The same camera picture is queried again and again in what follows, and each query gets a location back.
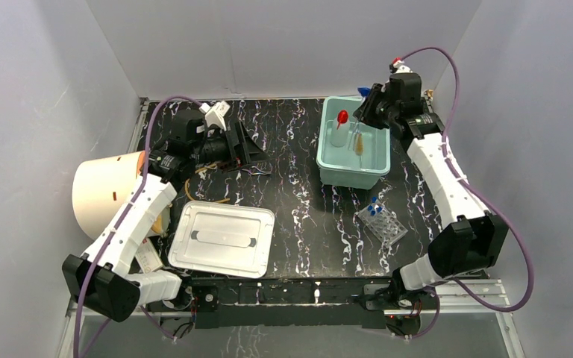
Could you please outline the blue-based glass measuring cylinder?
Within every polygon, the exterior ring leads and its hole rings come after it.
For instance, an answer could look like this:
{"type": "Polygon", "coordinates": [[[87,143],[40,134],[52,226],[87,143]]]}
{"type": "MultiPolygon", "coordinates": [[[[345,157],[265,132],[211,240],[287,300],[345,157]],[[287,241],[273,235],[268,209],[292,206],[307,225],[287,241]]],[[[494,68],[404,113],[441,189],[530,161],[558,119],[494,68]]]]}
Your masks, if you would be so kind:
{"type": "Polygon", "coordinates": [[[371,88],[370,87],[358,87],[357,91],[358,91],[359,95],[361,96],[361,99],[360,99],[360,106],[353,112],[353,117],[355,118],[355,125],[354,125],[353,134],[352,134],[352,138],[351,138],[351,144],[352,144],[353,150],[354,150],[355,134],[360,132],[360,126],[361,126],[360,116],[363,112],[363,105],[365,104],[366,99],[371,92],[371,88]]]}

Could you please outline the tan rubber tubing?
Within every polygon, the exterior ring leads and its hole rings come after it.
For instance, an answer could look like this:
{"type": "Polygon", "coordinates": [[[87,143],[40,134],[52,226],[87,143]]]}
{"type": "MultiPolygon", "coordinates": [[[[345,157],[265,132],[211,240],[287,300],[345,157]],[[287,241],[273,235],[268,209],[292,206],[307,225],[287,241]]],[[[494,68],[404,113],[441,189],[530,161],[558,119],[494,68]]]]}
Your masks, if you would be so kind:
{"type": "Polygon", "coordinates": [[[216,164],[203,166],[195,170],[197,179],[187,179],[184,182],[184,194],[188,201],[196,201],[202,198],[201,191],[203,190],[203,183],[207,174],[217,170],[219,167],[216,164]]]}

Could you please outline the wooden-handled test tube brush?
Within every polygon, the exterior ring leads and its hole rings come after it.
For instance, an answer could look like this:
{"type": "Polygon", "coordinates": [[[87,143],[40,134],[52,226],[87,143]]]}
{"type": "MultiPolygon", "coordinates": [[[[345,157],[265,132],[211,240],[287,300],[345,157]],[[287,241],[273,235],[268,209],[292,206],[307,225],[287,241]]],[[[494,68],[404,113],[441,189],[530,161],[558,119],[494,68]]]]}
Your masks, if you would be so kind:
{"type": "Polygon", "coordinates": [[[354,139],[354,153],[361,158],[364,152],[363,134],[361,132],[355,134],[354,139]]]}

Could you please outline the clear test tube rack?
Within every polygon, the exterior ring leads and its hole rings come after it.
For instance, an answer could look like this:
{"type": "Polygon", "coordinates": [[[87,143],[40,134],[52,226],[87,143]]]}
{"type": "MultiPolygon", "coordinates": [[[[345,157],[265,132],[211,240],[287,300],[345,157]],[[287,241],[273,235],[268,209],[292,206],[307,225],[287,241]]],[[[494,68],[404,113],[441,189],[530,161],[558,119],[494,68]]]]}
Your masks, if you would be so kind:
{"type": "Polygon", "coordinates": [[[386,206],[378,200],[376,205],[372,202],[363,209],[356,212],[357,218],[381,241],[383,247],[388,248],[402,239],[408,232],[408,229],[400,223],[395,212],[388,210],[386,206]],[[381,206],[383,210],[376,213],[373,218],[367,211],[368,206],[381,206]]]}

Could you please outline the metal wire test tube holder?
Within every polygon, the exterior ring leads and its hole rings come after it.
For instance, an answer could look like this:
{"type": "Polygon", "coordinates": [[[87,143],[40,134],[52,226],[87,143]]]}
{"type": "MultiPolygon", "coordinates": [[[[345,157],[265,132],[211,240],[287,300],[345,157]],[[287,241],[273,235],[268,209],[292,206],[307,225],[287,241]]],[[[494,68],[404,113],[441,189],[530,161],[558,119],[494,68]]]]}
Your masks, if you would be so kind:
{"type": "Polygon", "coordinates": [[[257,166],[252,166],[252,167],[248,167],[248,168],[241,168],[240,171],[244,172],[250,176],[268,176],[268,175],[272,174],[272,170],[261,169],[257,166]]]}

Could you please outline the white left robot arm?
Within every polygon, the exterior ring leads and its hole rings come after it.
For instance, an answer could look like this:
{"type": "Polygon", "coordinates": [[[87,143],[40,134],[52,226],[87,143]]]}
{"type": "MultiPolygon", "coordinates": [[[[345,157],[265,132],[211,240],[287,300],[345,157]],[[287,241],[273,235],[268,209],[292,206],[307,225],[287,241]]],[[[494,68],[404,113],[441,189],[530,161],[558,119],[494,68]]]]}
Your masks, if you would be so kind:
{"type": "Polygon", "coordinates": [[[219,127],[198,110],[184,110],[176,119],[176,129],[144,150],[144,170],[110,224],[84,253],[63,261],[78,314],[88,308],[121,322],[153,302],[165,301],[174,310],[189,307],[193,291],[180,276],[166,270],[130,273],[138,247],[196,169],[214,164],[231,172],[269,158],[236,118],[219,127]]]}

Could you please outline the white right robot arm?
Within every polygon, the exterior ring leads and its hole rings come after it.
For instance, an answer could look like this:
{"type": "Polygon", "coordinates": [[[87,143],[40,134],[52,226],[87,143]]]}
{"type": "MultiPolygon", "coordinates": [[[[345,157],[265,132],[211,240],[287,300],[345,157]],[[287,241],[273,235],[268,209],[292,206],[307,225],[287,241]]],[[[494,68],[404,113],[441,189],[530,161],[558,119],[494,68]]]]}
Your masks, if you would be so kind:
{"type": "Polygon", "coordinates": [[[385,84],[373,84],[354,111],[364,125],[391,130],[420,171],[440,213],[442,231],[427,253],[392,274],[391,301],[401,309],[411,308],[426,286],[493,267],[508,231],[505,221],[452,172],[454,156],[442,151],[445,126],[427,110],[421,89],[418,74],[393,73],[385,84]]]}

